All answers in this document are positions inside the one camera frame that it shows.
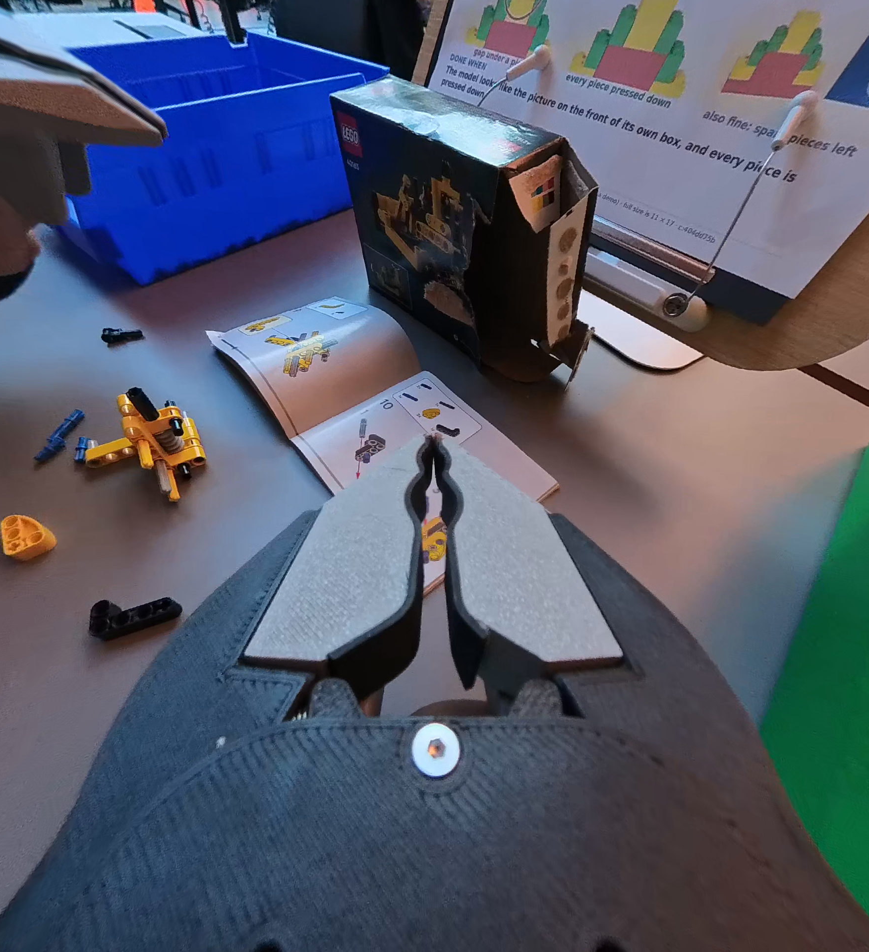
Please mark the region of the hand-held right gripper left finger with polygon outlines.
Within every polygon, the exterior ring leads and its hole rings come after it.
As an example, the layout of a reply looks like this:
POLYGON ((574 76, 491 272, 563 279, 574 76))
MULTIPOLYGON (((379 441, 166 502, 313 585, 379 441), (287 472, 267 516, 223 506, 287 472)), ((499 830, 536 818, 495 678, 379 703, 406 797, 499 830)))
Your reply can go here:
POLYGON ((412 438, 317 513, 255 623, 243 659, 333 677, 359 700, 414 659, 421 522, 436 439, 412 438))

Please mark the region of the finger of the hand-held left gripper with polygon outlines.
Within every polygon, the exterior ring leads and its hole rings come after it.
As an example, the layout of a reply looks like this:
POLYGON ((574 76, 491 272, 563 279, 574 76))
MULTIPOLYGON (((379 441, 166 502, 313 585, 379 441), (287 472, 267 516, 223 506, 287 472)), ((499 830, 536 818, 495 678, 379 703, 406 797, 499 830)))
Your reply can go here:
POLYGON ((158 126, 155 113, 0 8, 0 109, 85 126, 158 126))
POLYGON ((0 49, 0 197, 28 225, 62 225, 91 191, 89 145, 157 147, 163 120, 62 54, 0 49))

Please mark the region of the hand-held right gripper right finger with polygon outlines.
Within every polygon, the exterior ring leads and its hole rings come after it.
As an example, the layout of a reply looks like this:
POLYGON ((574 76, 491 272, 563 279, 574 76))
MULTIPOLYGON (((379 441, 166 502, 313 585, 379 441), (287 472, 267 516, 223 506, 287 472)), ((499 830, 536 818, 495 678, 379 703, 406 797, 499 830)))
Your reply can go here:
POLYGON ((507 713, 534 680, 613 669, 626 660, 547 509, 460 445, 431 439, 447 530, 445 596, 452 660, 507 713))

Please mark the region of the blue plastic bin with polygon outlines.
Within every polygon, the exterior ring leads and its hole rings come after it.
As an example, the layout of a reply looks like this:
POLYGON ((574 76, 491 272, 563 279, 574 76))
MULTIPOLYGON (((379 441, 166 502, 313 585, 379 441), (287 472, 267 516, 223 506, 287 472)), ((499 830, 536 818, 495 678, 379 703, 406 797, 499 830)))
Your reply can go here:
POLYGON ((87 149, 58 232, 140 285, 351 206, 330 95, 389 73, 251 33, 71 48, 165 122, 159 148, 87 149))

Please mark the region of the lego instruction booklet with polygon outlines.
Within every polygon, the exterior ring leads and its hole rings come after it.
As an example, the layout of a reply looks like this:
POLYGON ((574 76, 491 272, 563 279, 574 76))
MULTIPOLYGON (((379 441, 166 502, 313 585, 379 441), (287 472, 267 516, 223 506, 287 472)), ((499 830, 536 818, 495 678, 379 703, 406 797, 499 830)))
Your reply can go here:
POLYGON ((460 446, 542 505, 556 480, 433 372, 384 311, 327 297, 226 332, 209 330, 331 494, 365 482, 404 446, 460 446))

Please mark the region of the yellow lego assembly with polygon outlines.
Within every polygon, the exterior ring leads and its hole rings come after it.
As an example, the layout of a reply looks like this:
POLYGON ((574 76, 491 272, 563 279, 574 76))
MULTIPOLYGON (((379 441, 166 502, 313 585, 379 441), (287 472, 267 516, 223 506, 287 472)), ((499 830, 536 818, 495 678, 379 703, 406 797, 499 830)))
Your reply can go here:
POLYGON ((153 470, 162 494, 171 503, 181 499, 178 481, 206 463, 195 422, 172 401, 159 409, 140 387, 129 387, 116 399, 123 436, 90 446, 84 465, 98 469, 136 458, 143 470, 153 470))

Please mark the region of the long blue lego pin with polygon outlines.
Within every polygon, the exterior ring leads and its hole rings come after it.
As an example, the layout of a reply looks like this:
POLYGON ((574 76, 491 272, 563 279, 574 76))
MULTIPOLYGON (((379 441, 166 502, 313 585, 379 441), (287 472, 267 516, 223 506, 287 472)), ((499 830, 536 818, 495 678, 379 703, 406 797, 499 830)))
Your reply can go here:
POLYGON ((76 429, 76 427, 85 419, 85 413, 82 410, 71 411, 48 435, 44 446, 38 450, 34 456, 37 464, 43 465, 62 452, 67 445, 67 437, 76 429))

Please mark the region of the black angled lego beam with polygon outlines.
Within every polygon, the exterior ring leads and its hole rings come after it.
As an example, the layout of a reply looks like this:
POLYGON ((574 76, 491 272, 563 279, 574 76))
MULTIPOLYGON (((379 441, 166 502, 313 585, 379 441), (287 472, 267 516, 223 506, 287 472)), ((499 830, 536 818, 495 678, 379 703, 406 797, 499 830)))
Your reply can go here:
POLYGON ((100 641, 110 641, 178 618, 180 603, 170 597, 123 609, 112 601, 95 602, 90 610, 89 634, 100 641))

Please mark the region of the small yellow rounded lego piece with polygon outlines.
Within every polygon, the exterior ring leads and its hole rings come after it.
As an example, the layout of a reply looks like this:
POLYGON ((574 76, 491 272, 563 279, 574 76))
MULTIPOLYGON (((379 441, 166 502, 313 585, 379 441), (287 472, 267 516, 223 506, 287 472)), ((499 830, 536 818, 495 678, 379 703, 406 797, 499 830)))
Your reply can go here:
POLYGON ((13 514, 0 522, 2 553, 18 562, 28 562, 57 546, 55 534, 36 519, 13 514))

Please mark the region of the black lego box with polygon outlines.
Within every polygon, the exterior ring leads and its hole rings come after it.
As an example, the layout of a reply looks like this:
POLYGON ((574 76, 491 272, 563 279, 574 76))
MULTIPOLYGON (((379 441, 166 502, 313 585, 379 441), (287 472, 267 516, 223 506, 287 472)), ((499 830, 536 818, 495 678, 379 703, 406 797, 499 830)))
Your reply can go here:
POLYGON ((507 378, 575 373, 598 184, 570 142, 390 76, 330 101, 369 284, 507 378))

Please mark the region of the silver stand base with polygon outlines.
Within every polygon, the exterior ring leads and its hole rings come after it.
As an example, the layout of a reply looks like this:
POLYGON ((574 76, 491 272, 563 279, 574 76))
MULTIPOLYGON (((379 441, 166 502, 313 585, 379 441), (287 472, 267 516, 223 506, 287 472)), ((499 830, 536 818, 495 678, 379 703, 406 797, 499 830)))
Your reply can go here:
POLYGON ((702 360, 699 351, 589 291, 580 294, 578 317, 592 328, 599 344, 643 370, 675 372, 702 360))

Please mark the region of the white round anchor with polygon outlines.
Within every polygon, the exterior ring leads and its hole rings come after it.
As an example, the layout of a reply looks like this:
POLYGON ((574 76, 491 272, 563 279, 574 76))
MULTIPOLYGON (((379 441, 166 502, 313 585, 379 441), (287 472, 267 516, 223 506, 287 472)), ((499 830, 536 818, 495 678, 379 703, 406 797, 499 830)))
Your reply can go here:
POLYGON ((662 303, 664 319, 685 332, 697 332, 710 320, 706 303, 697 295, 677 292, 668 295, 662 303))

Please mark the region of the green sheet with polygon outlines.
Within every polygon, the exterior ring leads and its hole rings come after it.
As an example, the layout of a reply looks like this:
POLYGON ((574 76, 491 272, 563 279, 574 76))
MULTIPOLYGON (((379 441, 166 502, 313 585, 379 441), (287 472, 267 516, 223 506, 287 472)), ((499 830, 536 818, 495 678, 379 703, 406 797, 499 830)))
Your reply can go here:
POLYGON ((869 445, 761 734, 811 839, 869 915, 869 445))

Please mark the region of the silver metal ledge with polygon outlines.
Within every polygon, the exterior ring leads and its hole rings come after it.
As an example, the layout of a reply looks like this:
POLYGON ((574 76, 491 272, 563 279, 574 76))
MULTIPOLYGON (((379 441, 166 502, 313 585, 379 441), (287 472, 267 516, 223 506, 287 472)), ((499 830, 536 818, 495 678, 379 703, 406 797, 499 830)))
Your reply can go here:
POLYGON ((598 236, 595 232, 590 232, 588 245, 591 251, 597 250, 609 253, 631 267, 637 268, 644 273, 661 279, 686 292, 696 292, 701 287, 690 275, 667 268, 665 265, 656 263, 610 239, 598 236))

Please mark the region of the printed instruction poster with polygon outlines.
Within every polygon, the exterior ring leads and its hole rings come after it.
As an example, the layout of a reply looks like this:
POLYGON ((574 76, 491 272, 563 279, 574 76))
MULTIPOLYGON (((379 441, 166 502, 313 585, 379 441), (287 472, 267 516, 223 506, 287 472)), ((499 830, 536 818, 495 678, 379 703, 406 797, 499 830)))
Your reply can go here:
POLYGON ((429 85, 476 103, 544 43, 485 107, 566 137, 603 219, 793 298, 869 214, 869 1, 452 2, 429 85))

